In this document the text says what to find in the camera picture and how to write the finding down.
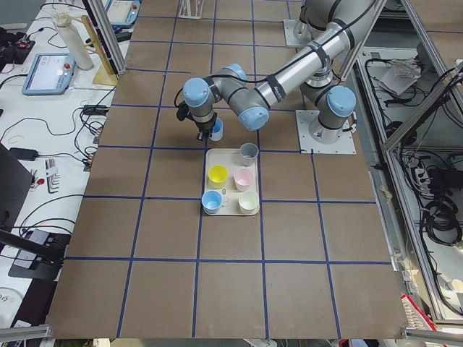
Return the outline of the blue teach pendant near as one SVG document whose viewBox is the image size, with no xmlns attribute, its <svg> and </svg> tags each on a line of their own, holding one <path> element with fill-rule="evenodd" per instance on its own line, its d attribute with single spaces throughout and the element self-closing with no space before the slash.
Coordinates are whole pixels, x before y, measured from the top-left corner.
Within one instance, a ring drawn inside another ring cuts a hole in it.
<svg viewBox="0 0 463 347">
<path fill-rule="evenodd" d="M 27 74 L 22 94 L 63 95 L 69 87 L 75 60 L 69 53 L 38 53 Z"/>
</svg>

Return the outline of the black power adapter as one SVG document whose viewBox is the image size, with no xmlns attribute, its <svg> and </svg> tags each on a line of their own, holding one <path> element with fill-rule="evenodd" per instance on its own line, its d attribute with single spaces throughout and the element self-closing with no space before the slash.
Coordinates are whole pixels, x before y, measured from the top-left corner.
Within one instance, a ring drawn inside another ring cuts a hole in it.
<svg viewBox="0 0 463 347">
<path fill-rule="evenodd" d="M 12 154 L 18 160 L 34 161 L 39 157 L 37 150 L 21 148 L 21 147 L 11 147 L 9 153 Z"/>
</svg>

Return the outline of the blue teach pendant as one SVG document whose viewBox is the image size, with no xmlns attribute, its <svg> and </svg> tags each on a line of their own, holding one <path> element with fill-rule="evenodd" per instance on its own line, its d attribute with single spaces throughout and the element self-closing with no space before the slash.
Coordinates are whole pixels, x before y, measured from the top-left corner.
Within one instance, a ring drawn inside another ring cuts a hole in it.
<svg viewBox="0 0 463 347">
<path fill-rule="evenodd" d="M 22 94 L 63 95 L 69 87 L 75 60 L 69 53 L 38 53 L 27 74 Z"/>
<path fill-rule="evenodd" d="M 138 17 L 140 1 L 103 1 L 104 9 L 112 25 L 132 27 Z"/>
</svg>

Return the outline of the blue teach pendant far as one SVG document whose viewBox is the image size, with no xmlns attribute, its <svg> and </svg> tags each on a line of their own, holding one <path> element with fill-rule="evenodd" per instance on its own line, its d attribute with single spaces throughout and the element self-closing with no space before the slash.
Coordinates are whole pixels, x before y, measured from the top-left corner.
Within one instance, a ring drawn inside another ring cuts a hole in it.
<svg viewBox="0 0 463 347">
<path fill-rule="evenodd" d="M 103 1 L 104 9 L 112 25 L 132 27 L 138 17 L 140 1 Z"/>
</svg>

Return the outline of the hex key set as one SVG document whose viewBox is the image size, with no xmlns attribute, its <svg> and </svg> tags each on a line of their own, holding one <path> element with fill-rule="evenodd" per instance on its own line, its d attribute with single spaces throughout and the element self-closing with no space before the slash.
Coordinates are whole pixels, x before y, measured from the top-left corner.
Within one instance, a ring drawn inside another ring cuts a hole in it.
<svg viewBox="0 0 463 347">
<path fill-rule="evenodd" d="M 59 170 L 53 158 L 46 159 L 46 181 L 49 194 L 59 191 Z"/>
</svg>

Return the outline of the pale green cup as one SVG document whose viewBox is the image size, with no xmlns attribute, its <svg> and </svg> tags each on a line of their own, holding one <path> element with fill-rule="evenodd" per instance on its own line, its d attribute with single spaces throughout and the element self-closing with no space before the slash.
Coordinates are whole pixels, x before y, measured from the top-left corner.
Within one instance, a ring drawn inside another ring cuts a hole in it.
<svg viewBox="0 0 463 347">
<path fill-rule="evenodd" d="M 238 203 L 241 213 L 253 214 L 259 207 L 259 197 L 253 191 L 246 191 L 241 193 L 238 198 Z"/>
</svg>

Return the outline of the yellow cup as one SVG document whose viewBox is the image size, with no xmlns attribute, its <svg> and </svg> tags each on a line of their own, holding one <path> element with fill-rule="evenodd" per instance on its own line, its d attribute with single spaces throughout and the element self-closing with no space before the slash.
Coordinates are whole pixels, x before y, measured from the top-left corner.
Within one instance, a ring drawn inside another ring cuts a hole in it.
<svg viewBox="0 0 463 347">
<path fill-rule="evenodd" d="M 212 189 L 222 189 L 225 187 L 229 172 L 225 166 L 212 166 L 208 171 L 208 183 Z"/>
</svg>

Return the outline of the wooden stand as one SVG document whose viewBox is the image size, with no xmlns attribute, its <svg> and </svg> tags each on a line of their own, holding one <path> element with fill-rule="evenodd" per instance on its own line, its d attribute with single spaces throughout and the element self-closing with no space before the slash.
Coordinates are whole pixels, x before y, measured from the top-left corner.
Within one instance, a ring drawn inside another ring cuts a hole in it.
<svg viewBox="0 0 463 347">
<path fill-rule="evenodd" d="M 90 42 L 85 44 L 86 49 L 89 52 L 96 53 L 101 60 L 101 67 L 96 72 L 95 77 L 93 78 L 93 83 L 97 85 L 116 86 L 118 78 L 110 65 L 109 59 L 101 45 L 98 34 L 95 31 L 89 16 L 82 15 L 80 17 L 80 21 L 84 25 L 90 38 Z"/>
</svg>

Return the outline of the white paper roll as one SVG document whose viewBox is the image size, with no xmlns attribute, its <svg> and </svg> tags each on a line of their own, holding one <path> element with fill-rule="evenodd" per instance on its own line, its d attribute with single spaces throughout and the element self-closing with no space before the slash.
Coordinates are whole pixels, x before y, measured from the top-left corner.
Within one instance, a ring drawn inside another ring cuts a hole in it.
<svg viewBox="0 0 463 347">
<path fill-rule="evenodd" d="M 53 22 L 77 67 L 83 71 L 91 70 L 94 67 L 93 61 L 88 50 L 84 47 L 80 34 L 72 24 L 72 18 L 68 14 L 61 13 L 53 17 Z"/>
</svg>

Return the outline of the light blue cup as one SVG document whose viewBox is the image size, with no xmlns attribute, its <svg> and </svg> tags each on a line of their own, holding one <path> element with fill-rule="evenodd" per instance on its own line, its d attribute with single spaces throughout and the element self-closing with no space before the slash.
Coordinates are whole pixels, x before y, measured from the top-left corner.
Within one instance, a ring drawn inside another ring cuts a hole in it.
<svg viewBox="0 0 463 347">
<path fill-rule="evenodd" d="M 218 142 L 223 138 L 224 135 L 224 123 L 220 118 L 216 119 L 216 122 L 211 130 L 209 140 Z"/>
</svg>

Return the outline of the pink cup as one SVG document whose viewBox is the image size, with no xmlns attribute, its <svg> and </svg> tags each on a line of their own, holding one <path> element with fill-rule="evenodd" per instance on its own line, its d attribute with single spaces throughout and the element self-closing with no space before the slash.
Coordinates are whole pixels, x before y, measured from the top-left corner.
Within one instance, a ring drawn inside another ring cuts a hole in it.
<svg viewBox="0 0 463 347">
<path fill-rule="evenodd" d="M 234 173 L 235 186 L 241 192 L 248 190 L 251 187 L 253 180 L 253 172 L 248 168 L 240 168 Z"/>
</svg>

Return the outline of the cream plastic tray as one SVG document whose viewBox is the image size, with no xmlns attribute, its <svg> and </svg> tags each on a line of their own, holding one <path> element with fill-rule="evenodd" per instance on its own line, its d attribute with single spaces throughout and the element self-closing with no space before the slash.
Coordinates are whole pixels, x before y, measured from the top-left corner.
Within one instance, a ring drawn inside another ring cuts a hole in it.
<svg viewBox="0 0 463 347">
<path fill-rule="evenodd" d="M 229 176 L 226 181 L 225 187 L 222 189 L 212 189 L 208 183 L 208 171 L 212 166 L 216 166 L 216 165 L 225 166 L 229 172 Z M 246 191 L 255 192 L 259 197 L 259 207 L 257 211 L 253 214 L 241 213 L 239 209 L 238 198 L 243 192 L 239 191 L 235 186 L 234 173 L 236 170 L 240 168 L 248 168 L 253 172 L 253 175 L 254 175 L 254 180 L 253 180 L 253 183 L 251 184 L 251 187 L 248 190 L 246 190 Z M 239 156 L 238 149 L 211 149 L 206 154 L 205 173 L 206 173 L 206 176 L 204 178 L 204 182 L 205 182 L 204 193 L 207 191 L 214 190 L 214 191 L 221 193 L 223 196 L 227 196 L 229 198 L 229 205 L 227 207 L 221 208 L 219 212 L 216 214 L 209 214 L 209 215 L 248 216 L 248 215 L 254 215 L 259 211 L 260 195 L 259 195 L 258 170 L 257 170 L 256 161 L 251 166 L 242 166 L 240 163 L 240 156 Z"/>
</svg>

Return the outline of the grey cup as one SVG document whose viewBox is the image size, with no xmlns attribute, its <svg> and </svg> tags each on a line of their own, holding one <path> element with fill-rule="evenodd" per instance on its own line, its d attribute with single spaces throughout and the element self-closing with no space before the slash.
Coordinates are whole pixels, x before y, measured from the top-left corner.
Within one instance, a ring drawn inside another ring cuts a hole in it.
<svg viewBox="0 0 463 347">
<path fill-rule="evenodd" d="M 258 146 L 251 142 L 246 142 L 239 149 L 240 163 L 242 166 L 251 166 L 259 154 Z"/>
</svg>

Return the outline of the aluminium frame post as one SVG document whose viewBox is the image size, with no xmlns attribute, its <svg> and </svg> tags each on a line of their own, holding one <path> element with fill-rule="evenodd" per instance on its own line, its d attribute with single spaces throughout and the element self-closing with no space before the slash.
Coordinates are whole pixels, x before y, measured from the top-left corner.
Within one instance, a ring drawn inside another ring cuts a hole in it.
<svg viewBox="0 0 463 347">
<path fill-rule="evenodd" d="M 112 72 L 123 75 L 127 72 L 127 65 L 122 51 L 116 40 L 116 36 L 109 22 L 106 10 L 100 0 L 82 0 L 91 22 L 98 34 L 99 41 L 103 46 L 106 57 L 110 63 Z"/>
</svg>

